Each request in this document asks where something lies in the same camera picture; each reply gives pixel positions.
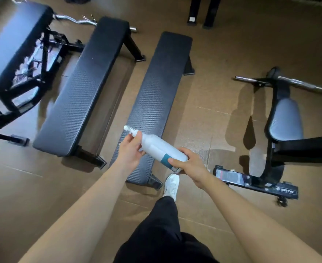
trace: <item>forearm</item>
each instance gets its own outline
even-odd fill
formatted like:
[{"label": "forearm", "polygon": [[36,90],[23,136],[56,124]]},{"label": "forearm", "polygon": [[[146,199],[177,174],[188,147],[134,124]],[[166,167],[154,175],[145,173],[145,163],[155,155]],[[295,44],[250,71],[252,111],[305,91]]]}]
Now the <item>forearm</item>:
[{"label": "forearm", "polygon": [[88,262],[128,174],[114,164],[29,249],[20,263]]},{"label": "forearm", "polygon": [[215,176],[208,177],[204,190],[253,262],[322,262],[315,250]]}]

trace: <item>brown tile floor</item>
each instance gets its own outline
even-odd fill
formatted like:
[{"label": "brown tile floor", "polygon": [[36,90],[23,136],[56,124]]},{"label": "brown tile floor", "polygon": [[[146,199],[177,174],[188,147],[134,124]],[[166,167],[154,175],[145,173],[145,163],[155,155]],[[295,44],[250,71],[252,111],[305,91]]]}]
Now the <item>brown tile floor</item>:
[{"label": "brown tile floor", "polygon": [[[147,61],[138,63],[101,151],[110,160],[132,108],[160,34],[167,30],[193,37],[191,60],[196,75],[179,86],[164,139],[199,153],[208,169],[228,169],[260,175],[267,145],[263,134],[272,92],[255,94],[251,85],[231,77],[260,76],[279,65],[286,76],[322,85],[322,8],[283,0],[223,0],[215,27],[186,26],[190,0],[93,0],[78,6],[63,0],[35,0],[57,13],[80,18],[109,15],[137,26],[133,39]],[[203,22],[209,0],[203,0],[198,22]],[[0,3],[0,29],[13,11]],[[70,40],[86,42],[93,26],[53,22],[52,28]],[[63,87],[74,66],[68,63],[55,88]],[[306,137],[322,135],[322,96],[291,89],[298,101]],[[55,100],[51,94],[30,112],[0,132],[34,139]],[[17,262],[32,243],[101,175],[68,168],[62,159],[0,141],[0,262]],[[169,173],[155,163],[154,173],[164,181]],[[290,229],[322,254],[322,167],[288,165],[284,180],[299,186],[300,199],[279,208],[274,197],[235,188],[249,201]],[[92,262],[111,262],[119,246],[147,216],[161,192],[126,185]],[[211,199],[181,176],[177,196],[181,229],[205,243],[221,262],[249,262],[228,224]]]}]

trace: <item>carbon fiber texture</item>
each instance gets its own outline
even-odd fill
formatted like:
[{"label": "carbon fiber texture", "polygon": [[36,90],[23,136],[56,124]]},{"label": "carbon fiber texture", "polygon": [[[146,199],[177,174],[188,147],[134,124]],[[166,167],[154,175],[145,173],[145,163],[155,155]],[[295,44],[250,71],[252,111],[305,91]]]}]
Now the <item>carbon fiber texture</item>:
[{"label": "carbon fiber texture", "polygon": [[0,33],[0,91],[12,86],[15,71],[35,49],[36,40],[52,21],[53,10],[44,4],[22,2]]},{"label": "carbon fiber texture", "polygon": [[34,148],[63,157],[71,154],[128,32],[127,21],[109,17],[100,19],[34,140]]},{"label": "carbon fiber texture", "polygon": [[[188,36],[162,33],[129,115],[129,126],[146,134],[162,137],[192,41]],[[126,131],[122,133],[110,165],[115,162],[119,144],[127,134]],[[147,184],[153,164],[154,159],[145,155],[127,181],[139,185]]]}]

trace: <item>white sneaker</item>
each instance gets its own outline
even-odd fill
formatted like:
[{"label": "white sneaker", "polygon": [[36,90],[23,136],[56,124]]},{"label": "white sneaker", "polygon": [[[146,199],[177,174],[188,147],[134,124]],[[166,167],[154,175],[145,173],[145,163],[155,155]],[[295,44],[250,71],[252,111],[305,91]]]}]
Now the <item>white sneaker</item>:
[{"label": "white sneaker", "polygon": [[179,175],[170,174],[164,182],[164,196],[170,196],[176,201],[177,190],[179,186]]}]

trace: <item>teal label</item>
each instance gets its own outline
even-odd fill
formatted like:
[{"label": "teal label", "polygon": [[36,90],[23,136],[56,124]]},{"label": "teal label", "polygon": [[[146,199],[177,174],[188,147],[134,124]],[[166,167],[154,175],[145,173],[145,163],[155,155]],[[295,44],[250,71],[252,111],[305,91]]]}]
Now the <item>teal label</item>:
[{"label": "teal label", "polygon": [[172,171],[177,171],[178,168],[176,167],[173,167],[169,162],[168,162],[168,159],[169,158],[172,158],[170,155],[168,155],[167,153],[163,156],[162,160],[161,160],[161,163],[163,165],[165,165],[167,168],[171,169]]}]

